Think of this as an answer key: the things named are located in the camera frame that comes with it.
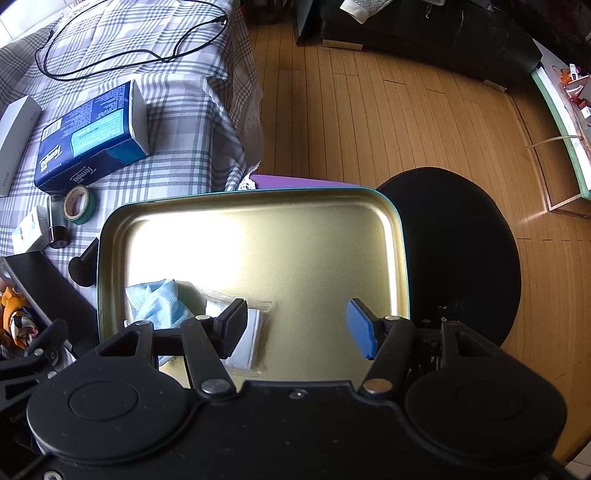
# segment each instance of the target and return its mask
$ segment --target tray rim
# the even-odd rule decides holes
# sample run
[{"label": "tray rim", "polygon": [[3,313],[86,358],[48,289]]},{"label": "tray rim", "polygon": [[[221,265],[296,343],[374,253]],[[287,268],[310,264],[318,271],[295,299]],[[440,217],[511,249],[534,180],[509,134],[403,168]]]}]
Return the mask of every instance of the tray rim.
[{"label": "tray rim", "polygon": [[103,237],[103,233],[105,231],[105,227],[107,227],[108,222],[115,216],[116,213],[122,211],[122,210],[126,210],[129,208],[133,208],[134,206],[137,205],[146,205],[149,203],[160,203],[160,202],[180,202],[183,200],[187,200],[187,199],[194,199],[194,198],[203,198],[203,197],[209,197],[209,196],[220,196],[220,195],[231,195],[231,196],[237,196],[237,195],[241,195],[241,194],[252,194],[253,192],[257,192],[257,193],[266,193],[266,192],[270,192],[270,193],[278,193],[278,192],[285,192],[285,191],[298,191],[298,192],[318,192],[318,191],[325,191],[325,192],[346,192],[346,191],[358,191],[358,192],[366,192],[369,193],[370,195],[377,195],[378,197],[381,197],[382,201],[387,202],[391,208],[392,208],[392,212],[396,217],[397,220],[397,227],[400,229],[400,241],[402,242],[402,246],[401,246],[401,250],[402,250],[402,267],[404,268],[404,275],[403,278],[400,279],[397,276],[397,281],[398,280],[402,280],[404,282],[404,285],[400,285],[400,287],[404,288],[405,290],[405,303],[406,303],[406,311],[408,312],[408,317],[411,316],[410,314],[410,291],[409,291],[409,287],[408,287],[408,265],[407,265],[407,259],[406,259],[406,248],[405,248],[405,241],[404,241],[404,226],[402,225],[402,220],[400,218],[400,214],[398,213],[398,209],[396,208],[396,205],[394,205],[390,199],[388,197],[386,197],[386,195],[384,195],[383,193],[379,192],[378,190],[369,188],[369,187],[363,187],[363,186],[345,186],[343,185],[343,187],[294,187],[294,188],[286,188],[286,189],[255,189],[255,190],[230,190],[230,191],[224,191],[224,192],[206,192],[206,193],[198,193],[198,194],[194,194],[194,195],[182,195],[179,197],[164,197],[164,198],[160,198],[160,199],[149,199],[149,200],[140,200],[139,202],[129,202],[129,203],[125,203],[123,205],[119,205],[115,210],[113,210],[109,216],[106,218],[105,223],[103,224],[101,230],[100,230],[100,234],[98,236],[99,239],[99,248],[98,248],[98,258],[97,258],[97,270],[96,270],[96,291],[97,291],[97,317],[98,317],[98,329],[99,329],[99,339],[101,342],[104,342],[105,340],[109,339],[110,337],[105,336],[105,332],[104,332],[104,321],[103,321],[103,308],[102,308],[102,304],[103,304],[103,295],[100,289],[100,284],[99,284],[99,279],[100,279],[100,258],[101,258],[101,243],[102,243],[102,237]]}]

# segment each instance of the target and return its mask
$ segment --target vivo phone box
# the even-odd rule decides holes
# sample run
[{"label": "vivo phone box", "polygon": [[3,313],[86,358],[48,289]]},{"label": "vivo phone box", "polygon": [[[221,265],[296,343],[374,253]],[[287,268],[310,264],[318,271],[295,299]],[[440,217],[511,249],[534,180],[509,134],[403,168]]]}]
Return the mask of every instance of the vivo phone box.
[{"label": "vivo phone box", "polygon": [[0,197],[8,197],[22,152],[40,114],[41,107],[27,95],[8,105],[0,119]]}]

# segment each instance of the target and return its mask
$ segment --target plaid tablecloth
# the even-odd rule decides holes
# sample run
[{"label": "plaid tablecloth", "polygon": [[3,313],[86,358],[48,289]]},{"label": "plaid tablecloth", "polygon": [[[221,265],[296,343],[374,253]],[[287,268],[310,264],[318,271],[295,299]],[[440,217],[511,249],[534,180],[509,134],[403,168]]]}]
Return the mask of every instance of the plaid tablecloth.
[{"label": "plaid tablecloth", "polygon": [[[67,83],[43,76],[34,64],[34,51],[45,45],[50,30],[59,31],[72,15],[98,1],[83,2],[57,24],[0,49],[0,113],[24,95],[31,95],[43,109],[10,194],[0,198],[0,255],[12,254],[12,231],[35,205],[45,203],[46,195],[33,185],[43,128],[132,78],[147,103],[151,155],[90,185],[98,201],[94,216],[84,225],[71,225],[72,242],[67,248],[45,250],[68,279],[70,258],[80,255],[99,236],[106,218],[118,206],[236,189],[248,168],[260,159],[262,149],[256,67],[248,30],[233,0],[212,0],[230,17],[226,31],[213,44],[171,63]],[[51,50],[48,69],[69,72],[133,48],[169,55],[185,31],[219,15],[214,7],[184,0],[111,0],[67,27]],[[182,51],[204,43],[220,28],[220,24],[210,24],[197,29]],[[148,58],[143,53],[128,54],[94,68]],[[79,290],[96,305],[95,287]]]}]

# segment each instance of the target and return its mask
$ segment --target tissue box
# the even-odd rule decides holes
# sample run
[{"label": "tissue box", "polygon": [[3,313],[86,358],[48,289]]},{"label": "tissue box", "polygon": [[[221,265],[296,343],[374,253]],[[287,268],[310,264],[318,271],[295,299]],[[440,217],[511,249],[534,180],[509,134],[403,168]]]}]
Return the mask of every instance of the tissue box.
[{"label": "tissue box", "polygon": [[35,187],[63,193],[88,185],[148,155],[146,106],[130,82],[80,105],[45,127]]}]

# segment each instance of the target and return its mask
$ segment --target green tape roll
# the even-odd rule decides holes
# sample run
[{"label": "green tape roll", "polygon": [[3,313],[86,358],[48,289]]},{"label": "green tape roll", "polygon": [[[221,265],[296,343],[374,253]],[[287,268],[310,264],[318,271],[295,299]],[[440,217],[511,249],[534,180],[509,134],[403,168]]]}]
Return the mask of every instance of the green tape roll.
[{"label": "green tape roll", "polygon": [[[74,207],[78,199],[82,198],[80,211],[74,212]],[[76,225],[82,225],[90,220],[90,217],[95,212],[96,200],[92,192],[83,185],[77,185],[72,188],[66,195],[64,200],[64,216],[69,222]]]}]

